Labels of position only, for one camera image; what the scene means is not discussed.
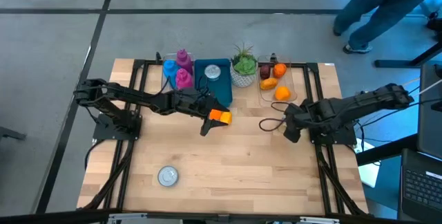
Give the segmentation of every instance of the gray floor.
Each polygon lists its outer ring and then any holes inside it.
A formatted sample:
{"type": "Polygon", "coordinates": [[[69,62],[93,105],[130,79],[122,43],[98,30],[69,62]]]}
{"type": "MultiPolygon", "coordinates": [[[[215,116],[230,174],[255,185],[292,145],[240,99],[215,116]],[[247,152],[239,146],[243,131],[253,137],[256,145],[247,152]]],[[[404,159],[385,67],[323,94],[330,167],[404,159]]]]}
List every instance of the gray floor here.
{"type": "MultiPolygon", "coordinates": [[[[348,0],[112,0],[111,8],[339,9],[348,0]]],[[[0,8],[101,8],[103,0],[0,0],[0,8]]],[[[108,15],[89,78],[108,79],[115,58],[154,58],[156,51],[187,48],[201,58],[230,57],[233,44],[292,61],[336,64],[344,96],[389,82],[402,84],[419,70],[375,69],[375,59],[411,59],[434,44],[422,17],[407,17],[373,41],[368,55],[342,52],[348,35],[335,37],[331,15],[108,15]]],[[[0,15],[0,126],[28,134],[0,142],[0,216],[27,214],[57,138],[84,62],[97,15],[0,15]]],[[[395,140],[416,131],[417,109],[365,130],[395,140]]],[[[72,210],[84,175],[93,121],[80,109],[48,211],[72,210]]],[[[370,210],[381,206],[370,203],[370,210]]]]}

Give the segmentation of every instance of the white pot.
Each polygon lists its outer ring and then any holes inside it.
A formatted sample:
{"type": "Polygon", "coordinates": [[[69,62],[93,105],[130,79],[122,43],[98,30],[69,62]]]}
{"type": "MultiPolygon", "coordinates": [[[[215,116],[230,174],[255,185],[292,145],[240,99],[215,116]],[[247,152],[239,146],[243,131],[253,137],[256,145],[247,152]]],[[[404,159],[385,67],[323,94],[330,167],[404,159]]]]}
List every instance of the white pot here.
{"type": "Polygon", "coordinates": [[[232,77],[233,85],[238,87],[250,86],[256,78],[256,73],[253,75],[241,75],[233,69],[233,65],[230,65],[230,75],[232,77]]]}

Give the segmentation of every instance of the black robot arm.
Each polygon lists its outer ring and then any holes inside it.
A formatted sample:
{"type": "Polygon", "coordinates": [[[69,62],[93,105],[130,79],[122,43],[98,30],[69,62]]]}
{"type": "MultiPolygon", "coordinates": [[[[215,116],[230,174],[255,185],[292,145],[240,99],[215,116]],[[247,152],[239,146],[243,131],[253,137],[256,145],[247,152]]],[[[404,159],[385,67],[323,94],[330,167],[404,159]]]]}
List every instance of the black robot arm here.
{"type": "Polygon", "coordinates": [[[375,91],[344,99],[329,98],[317,102],[305,100],[300,106],[290,104],[285,109],[287,129],[284,136],[297,142],[300,130],[308,128],[320,144],[345,143],[354,139],[355,121],[381,109],[405,109],[413,98],[402,86],[388,84],[375,91]]]}
{"type": "Polygon", "coordinates": [[[184,88],[179,91],[169,91],[156,94],[136,91],[106,82],[102,79],[86,80],[75,91],[78,105],[95,107],[106,115],[116,131],[130,133],[136,130],[136,114],[133,111],[116,107],[111,101],[120,100],[131,104],[148,107],[152,112],[169,115],[175,112],[202,118],[204,124],[200,134],[205,136],[211,127],[227,125],[223,122],[208,118],[212,109],[229,111],[222,106],[212,93],[200,92],[194,88],[184,88]]]}

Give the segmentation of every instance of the potted plant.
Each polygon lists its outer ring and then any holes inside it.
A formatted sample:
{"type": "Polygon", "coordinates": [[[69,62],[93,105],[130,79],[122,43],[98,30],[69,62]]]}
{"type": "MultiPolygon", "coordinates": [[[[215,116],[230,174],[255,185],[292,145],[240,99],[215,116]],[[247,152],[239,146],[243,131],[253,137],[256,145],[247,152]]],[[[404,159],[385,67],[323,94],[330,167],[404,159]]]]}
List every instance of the potted plant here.
{"type": "Polygon", "coordinates": [[[238,54],[231,59],[230,74],[232,82],[235,86],[246,87],[250,86],[256,78],[256,68],[258,62],[251,54],[253,46],[245,48],[244,43],[242,48],[235,45],[238,54]]]}

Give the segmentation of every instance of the orange object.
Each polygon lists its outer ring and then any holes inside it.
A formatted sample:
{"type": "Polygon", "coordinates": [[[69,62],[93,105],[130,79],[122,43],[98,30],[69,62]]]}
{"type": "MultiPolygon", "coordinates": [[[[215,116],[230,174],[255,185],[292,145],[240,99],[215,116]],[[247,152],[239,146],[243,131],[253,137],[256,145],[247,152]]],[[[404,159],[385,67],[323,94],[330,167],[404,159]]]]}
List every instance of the orange object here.
{"type": "Polygon", "coordinates": [[[209,114],[209,119],[210,120],[220,120],[221,115],[222,115],[221,111],[212,109],[212,111],[210,111],[210,114],[209,114]]]}
{"type": "Polygon", "coordinates": [[[273,68],[273,76],[275,78],[281,78],[285,71],[287,71],[287,66],[285,64],[276,64],[273,68]]]}
{"type": "Polygon", "coordinates": [[[220,121],[227,123],[227,124],[231,124],[232,123],[232,113],[231,112],[222,113],[220,121]]]}
{"type": "Polygon", "coordinates": [[[290,95],[290,90],[286,86],[280,86],[275,91],[275,98],[277,100],[288,100],[290,95]]]}
{"type": "Polygon", "coordinates": [[[278,85],[278,80],[275,78],[269,78],[261,81],[260,88],[262,90],[269,90],[274,88],[276,85],[278,85]]]}

